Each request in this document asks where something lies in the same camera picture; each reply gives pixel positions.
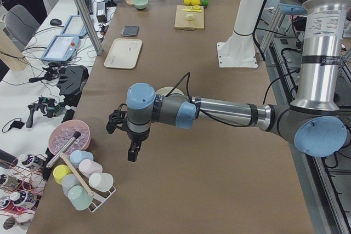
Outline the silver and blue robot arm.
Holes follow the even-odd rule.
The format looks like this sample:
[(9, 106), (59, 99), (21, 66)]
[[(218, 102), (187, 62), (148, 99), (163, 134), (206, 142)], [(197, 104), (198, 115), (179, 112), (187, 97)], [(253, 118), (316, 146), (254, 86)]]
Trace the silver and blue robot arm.
[(274, 133), (302, 153), (326, 157), (345, 143), (347, 129), (338, 118), (334, 93), (341, 65), (343, 27), (350, 0), (280, 0), (307, 12), (297, 97), (288, 107), (156, 94), (146, 83), (127, 92), (123, 124), (131, 140), (128, 160), (136, 161), (153, 122), (188, 129), (199, 117), (232, 127), (258, 127)]

